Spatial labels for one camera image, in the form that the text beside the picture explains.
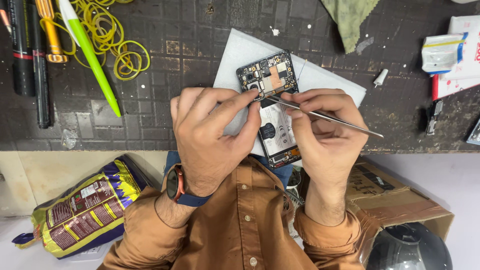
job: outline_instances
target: sleeve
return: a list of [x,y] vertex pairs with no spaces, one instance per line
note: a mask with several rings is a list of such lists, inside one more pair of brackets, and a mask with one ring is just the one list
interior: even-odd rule
[[360,223],[352,212],[347,210],[339,225],[327,227],[310,219],[302,206],[297,209],[294,227],[303,239],[305,253],[318,269],[364,269],[354,247],[360,235]]
[[174,229],[155,210],[161,193],[147,187],[125,209],[123,239],[112,245],[99,270],[168,269],[181,251],[187,225]]

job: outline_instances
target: hand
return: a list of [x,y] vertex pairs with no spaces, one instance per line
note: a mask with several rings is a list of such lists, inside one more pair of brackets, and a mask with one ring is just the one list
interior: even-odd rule
[[[253,148],[260,128],[260,103],[250,105],[247,122],[236,136],[223,131],[257,89],[237,93],[223,88],[186,88],[170,102],[173,131],[184,171],[185,191],[212,194]],[[221,105],[212,111],[217,103]]]
[[[364,129],[368,127],[352,98],[343,90],[311,89],[294,95],[284,93],[282,98],[300,104],[300,110],[287,109],[287,113],[292,117],[303,167],[311,178],[305,213],[310,218],[316,216],[320,224],[335,226],[344,218],[348,174],[368,136],[310,117],[303,111],[320,110]],[[317,202],[309,204],[311,197]],[[318,204],[327,210],[320,217]]]

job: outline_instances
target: wristwatch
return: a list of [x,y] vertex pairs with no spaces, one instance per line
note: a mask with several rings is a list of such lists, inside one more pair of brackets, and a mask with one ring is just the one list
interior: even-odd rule
[[175,203],[191,207],[199,207],[205,204],[212,196],[211,194],[207,197],[197,197],[185,193],[185,190],[183,189],[183,180],[181,166],[175,165],[167,175],[167,195]]

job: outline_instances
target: man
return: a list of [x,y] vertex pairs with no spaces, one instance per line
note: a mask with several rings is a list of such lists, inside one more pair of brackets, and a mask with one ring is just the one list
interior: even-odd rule
[[[125,210],[123,240],[99,269],[363,269],[354,247],[359,222],[345,210],[344,196],[367,135],[302,112],[326,111],[367,129],[353,100],[340,89],[281,96],[300,104],[301,110],[287,113],[311,178],[294,223],[302,250],[288,234],[293,207],[284,184],[248,156],[261,124],[260,104],[249,106],[238,135],[223,136],[225,126],[257,95],[256,89],[238,94],[187,88],[171,100],[181,164],[165,178],[183,177],[185,194],[173,188],[170,197],[180,195],[176,203],[167,192],[145,190]],[[206,203],[188,206],[191,202]]]

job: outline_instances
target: orange shirt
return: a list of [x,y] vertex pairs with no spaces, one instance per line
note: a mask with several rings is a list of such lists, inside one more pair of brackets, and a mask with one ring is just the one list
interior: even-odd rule
[[157,216],[160,194],[146,188],[126,208],[123,240],[98,269],[364,269],[354,247],[357,218],[347,211],[341,224],[327,227],[298,208],[294,226],[304,240],[302,250],[288,233],[294,209],[281,181],[252,157],[181,228]]

